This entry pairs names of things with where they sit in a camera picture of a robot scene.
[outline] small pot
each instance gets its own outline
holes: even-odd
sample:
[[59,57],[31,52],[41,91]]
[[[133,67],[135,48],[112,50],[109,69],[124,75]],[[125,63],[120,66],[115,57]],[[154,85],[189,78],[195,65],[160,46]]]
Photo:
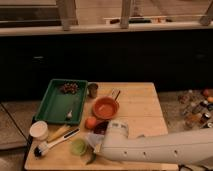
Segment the small pot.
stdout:
[[92,106],[93,114],[99,119],[112,119],[117,114],[119,109],[119,103],[116,101],[120,91],[115,90],[111,92],[111,95],[99,98]]

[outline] green plastic tray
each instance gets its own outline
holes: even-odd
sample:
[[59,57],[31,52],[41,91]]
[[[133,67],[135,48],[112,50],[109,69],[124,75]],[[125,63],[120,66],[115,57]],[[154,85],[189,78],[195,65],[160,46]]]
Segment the green plastic tray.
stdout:
[[[77,92],[75,94],[61,92],[60,87],[65,83],[76,83]],[[52,79],[35,115],[35,120],[53,124],[78,125],[82,117],[87,84],[86,80]],[[67,120],[67,113],[71,109],[72,118]]]

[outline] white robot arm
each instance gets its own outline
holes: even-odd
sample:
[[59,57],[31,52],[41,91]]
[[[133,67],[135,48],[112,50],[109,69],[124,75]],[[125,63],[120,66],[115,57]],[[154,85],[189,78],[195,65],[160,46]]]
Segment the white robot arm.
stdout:
[[128,139],[128,125],[112,120],[108,124],[100,154],[115,161],[213,166],[213,129]]

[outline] white container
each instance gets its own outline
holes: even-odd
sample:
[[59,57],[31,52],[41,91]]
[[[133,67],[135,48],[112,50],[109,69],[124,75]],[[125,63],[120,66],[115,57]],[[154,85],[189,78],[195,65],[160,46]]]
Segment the white container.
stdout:
[[37,140],[47,139],[49,134],[48,125],[44,121],[37,121],[30,127],[30,135]]

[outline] food item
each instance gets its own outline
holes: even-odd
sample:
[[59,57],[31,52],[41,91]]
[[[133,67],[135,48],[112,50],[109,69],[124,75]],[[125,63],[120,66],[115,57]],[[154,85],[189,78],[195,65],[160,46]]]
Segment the food item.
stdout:
[[209,103],[213,103],[213,97],[209,96],[209,97],[207,98],[207,101],[208,101]]
[[76,83],[65,83],[59,89],[64,94],[66,93],[75,94],[78,90],[78,85]]
[[203,96],[205,97],[209,97],[210,96],[210,91],[209,89],[204,89],[203,92],[202,92]]
[[94,129],[95,126],[97,125],[97,119],[94,116],[90,116],[86,119],[85,121],[85,128],[87,129]]
[[77,138],[71,143],[71,153],[74,155],[81,156],[87,150],[87,143],[82,138]]

